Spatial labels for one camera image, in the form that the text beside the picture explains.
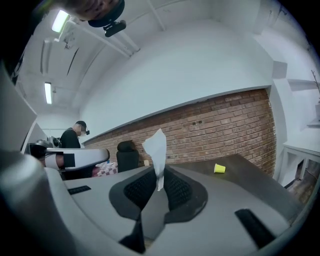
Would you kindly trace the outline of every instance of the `chair backrest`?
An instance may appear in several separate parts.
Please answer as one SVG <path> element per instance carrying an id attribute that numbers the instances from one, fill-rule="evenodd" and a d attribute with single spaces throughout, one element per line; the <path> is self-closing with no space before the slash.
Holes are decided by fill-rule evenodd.
<path id="1" fill-rule="evenodd" d="M 139 152 L 135 149 L 132 140 L 120 142 L 117 149 L 118 173 L 138 168 Z"/>

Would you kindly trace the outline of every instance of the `fluorescent light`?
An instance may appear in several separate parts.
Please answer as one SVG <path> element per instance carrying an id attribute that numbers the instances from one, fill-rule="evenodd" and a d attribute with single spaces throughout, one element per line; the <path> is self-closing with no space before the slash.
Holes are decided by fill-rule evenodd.
<path id="1" fill-rule="evenodd" d="M 66 19 L 68 18 L 68 16 L 69 16 L 68 13 L 66 13 L 63 10 L 60 10 L 58 15 L 56 16 L 56 18 L 54 20 L 54 23 L 52 25 L 52 30 L 55 31 L 55 32 L 60 33 L 61 29 L 63 28 L 63 26 L 64 26 L 64 24 L 66 22 Z"/>
<path id="2" fill-rule="evenodd" d="M 51 100 L 51 83 L 45 82 L 44 83 L 44 90 L 45 90 L 46 103 L 52 104 L 52 100 Z"/>

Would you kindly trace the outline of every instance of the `wooden floor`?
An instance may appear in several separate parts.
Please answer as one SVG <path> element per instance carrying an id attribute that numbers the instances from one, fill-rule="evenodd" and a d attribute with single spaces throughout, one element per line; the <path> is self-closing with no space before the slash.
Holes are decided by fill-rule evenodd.
<path id="1" fill-rule="evenodd" d="M 306 204 L 314 191 L 317 179 L 320 174 L 320 164 L 309 161 L 308 168 L 304 173 L 302 180 L 299 180 L 302 164 L 299 165 L 296 172 L 295 181 L 290 185 L 287 190 L 292 193 L 302 204 Z"/>

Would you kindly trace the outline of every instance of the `gray table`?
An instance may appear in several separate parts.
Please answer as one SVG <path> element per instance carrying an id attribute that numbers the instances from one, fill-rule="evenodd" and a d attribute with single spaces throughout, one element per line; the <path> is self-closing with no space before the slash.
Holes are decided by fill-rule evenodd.
<path id="1" fill-rule="evenodd" d="M 225 166 L 225 173 L 214 173 L 215 164 Z M 303 209 L 303 205 L 284 187 L 238 154 L 207 161 L 170 165 L 233 182 L 278 211 L 290 223 Z"/>

